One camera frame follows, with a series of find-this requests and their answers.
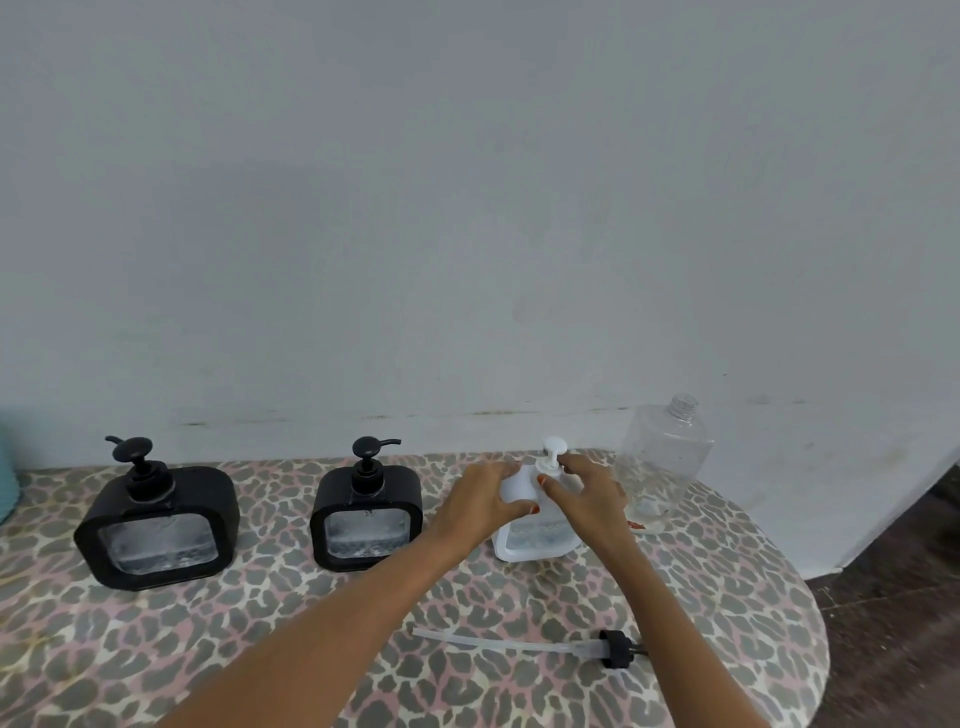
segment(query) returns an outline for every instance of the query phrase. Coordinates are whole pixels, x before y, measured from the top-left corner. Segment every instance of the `person's right arm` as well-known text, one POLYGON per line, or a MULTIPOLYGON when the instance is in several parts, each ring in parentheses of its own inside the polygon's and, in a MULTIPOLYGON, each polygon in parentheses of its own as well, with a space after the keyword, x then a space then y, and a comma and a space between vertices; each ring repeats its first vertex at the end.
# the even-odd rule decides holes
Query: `person's right arm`
POLYGON ((636 545, 620 484, 583 455, 558 459, 584 490, 570 493, 546 475, 540 485, 627 597, 677 728, 768 726, 636 545))

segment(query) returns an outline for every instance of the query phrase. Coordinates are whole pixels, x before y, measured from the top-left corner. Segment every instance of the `forearm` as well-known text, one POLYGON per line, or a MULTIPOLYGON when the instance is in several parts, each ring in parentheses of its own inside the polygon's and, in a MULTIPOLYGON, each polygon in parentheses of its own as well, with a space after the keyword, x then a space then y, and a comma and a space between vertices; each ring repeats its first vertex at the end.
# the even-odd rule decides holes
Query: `forearm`
POLYGON ((620 586, 678 728, 766 726, 680 602, 640 552, 634 537, 597 551, 620 586))
POLYGON ((458 561, 429 532, 422 534, 248 649, 162 724, 332 724, 403 618, 458 561))

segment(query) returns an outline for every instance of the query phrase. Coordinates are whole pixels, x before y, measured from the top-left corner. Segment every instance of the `white wall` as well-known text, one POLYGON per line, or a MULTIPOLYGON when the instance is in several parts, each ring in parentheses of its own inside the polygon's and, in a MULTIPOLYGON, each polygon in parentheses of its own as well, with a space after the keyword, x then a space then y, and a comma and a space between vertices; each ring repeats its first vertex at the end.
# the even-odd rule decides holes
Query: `white wall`
POLYGON ((804 572, 846 563, 960 455, 958 26, 7 0, 0 418, 30 467, 105 434, 616 446, 620 408, 685 390, 705 480, 804 572))

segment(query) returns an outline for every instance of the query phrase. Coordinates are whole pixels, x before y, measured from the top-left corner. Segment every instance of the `brown floor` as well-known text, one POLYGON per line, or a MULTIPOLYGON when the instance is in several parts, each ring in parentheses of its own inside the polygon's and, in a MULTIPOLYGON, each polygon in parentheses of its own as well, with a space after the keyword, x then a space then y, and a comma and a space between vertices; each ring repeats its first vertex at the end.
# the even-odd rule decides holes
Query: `brown floor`
POLYGON ((814 728, 960 726, 960 468, 810 586, 831 659, 814 728))

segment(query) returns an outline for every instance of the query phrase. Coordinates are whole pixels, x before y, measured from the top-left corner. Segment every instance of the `leopard print tablecloth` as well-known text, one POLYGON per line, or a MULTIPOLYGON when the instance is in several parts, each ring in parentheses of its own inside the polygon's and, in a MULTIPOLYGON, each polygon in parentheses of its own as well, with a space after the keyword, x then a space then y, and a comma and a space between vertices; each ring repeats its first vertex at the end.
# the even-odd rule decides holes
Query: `leopard print tablecloth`
MULTIPOLYGON (((531 453, 507 453, 531 461, 531 453)), ((595 458, 609 458, 594 452, 595 458)), ((385 458, 422 478, 427 518, 469 463, 504 453, 385 458)), ((346 461, 218 465, 242 520, 218 577, 140 593, 94 581, 73 530, 115 468, 27 473, 0 526, 0 724, 150 725, 247 645, 352 578, 313 561, 308 520, 318 478, 346 461)), ((774 725, 804 726, 828 674, 823 619, 809 589, 739 508, 696 485, 682 515, 641 545, 774 725)), ((490 543, 424 597, 407 620, 532 642, 637 637, 624 598, 585 547, 503 564, 490 543)), ((555 654, 461 649, 396 632, 340 725, 671 725, 649 663, 605 671, 555 654)))

